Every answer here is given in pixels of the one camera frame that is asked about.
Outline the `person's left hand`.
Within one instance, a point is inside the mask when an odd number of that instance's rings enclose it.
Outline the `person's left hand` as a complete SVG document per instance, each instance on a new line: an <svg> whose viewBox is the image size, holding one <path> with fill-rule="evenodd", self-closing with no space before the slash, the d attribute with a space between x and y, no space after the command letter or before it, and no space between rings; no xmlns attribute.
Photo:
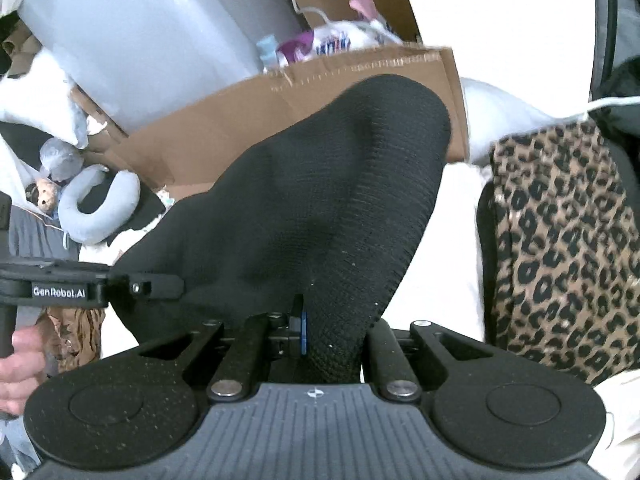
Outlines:
<svg viewBox="0 0 640 480"><path fill-rule="evenodd" d="M21 416L32 393L46 378L47 343L50 330L40 320L12 336L14 352L1 359L1 411Z"/></svg>

